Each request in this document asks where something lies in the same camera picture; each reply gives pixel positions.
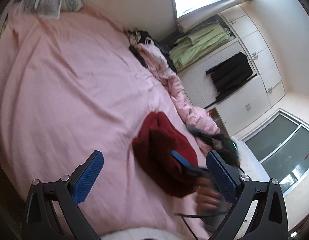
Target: pink puffer jacket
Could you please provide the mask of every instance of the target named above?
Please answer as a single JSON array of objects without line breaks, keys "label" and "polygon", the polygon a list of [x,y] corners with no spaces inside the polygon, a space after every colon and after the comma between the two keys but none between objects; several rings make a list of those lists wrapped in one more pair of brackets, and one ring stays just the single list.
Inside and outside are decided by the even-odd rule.
[{"label": "pink puffer jacket", "polygon": [[[193,106],[185,94],[179,77],[168,66],[160,49],[153,44],[133,44],[149,66],[149,71],[159,80],[170,94],[176,110],[185,124],[194,125],[210,134],[220,133],[219,127],[209,116],[208,111]],[[212,148],[196,138],[197,144],[204,154]]]}]

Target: red beanie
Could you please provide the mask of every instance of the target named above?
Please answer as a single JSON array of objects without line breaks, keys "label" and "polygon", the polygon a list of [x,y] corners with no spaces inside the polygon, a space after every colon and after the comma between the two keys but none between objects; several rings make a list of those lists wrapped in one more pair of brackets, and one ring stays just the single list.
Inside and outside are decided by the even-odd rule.
[{"label": "red beanie", "polygon": [[182,198],[193,193],[195,179],[172,157],[177,151],[190,165],[198,166],[197,154],[187,138],[177,131],[163,112],[151,112],[138,137],[133,139],[134,155],[141,168],[168,195]]}]

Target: radiator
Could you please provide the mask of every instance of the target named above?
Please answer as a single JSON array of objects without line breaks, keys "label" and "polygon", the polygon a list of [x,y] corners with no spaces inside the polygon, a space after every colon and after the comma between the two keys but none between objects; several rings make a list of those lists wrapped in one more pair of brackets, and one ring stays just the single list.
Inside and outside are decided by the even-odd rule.
[{"label": "radiator", "polygon": [[[239,52],[246,55],[241,44],[237,39],[234,39],[178,74],[185,93],[194,106],[205,108],[216,101],[218,93],[210,75],[206,75],[206,70],[213,68]],[[252,76],[254,76],[256,72],[249,57],[248,61],[253,71]]]}]

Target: paper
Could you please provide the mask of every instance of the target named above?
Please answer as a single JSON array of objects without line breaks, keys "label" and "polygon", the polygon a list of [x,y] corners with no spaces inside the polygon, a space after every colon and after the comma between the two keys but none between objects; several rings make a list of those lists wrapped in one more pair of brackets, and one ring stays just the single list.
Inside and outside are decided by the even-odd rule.
[{"label": "paper", "polygon": [[35,13],[42,17],[59,19],[61,0],[22,0],[22,13]]}]

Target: hanging black garment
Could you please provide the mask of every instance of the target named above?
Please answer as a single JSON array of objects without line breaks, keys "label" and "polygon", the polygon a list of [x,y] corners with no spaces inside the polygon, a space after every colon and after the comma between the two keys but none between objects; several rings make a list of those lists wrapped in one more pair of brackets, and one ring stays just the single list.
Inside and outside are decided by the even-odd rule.
[{"label": "hanging black garment", "polygon": [[208,74],[211,74],[213,84],[219,92],[216,97],[216,101],[219,102],[243,86],[252,75],[252,69],[248,57],[239,52],[230,59],[207,70],[206,75]]}]

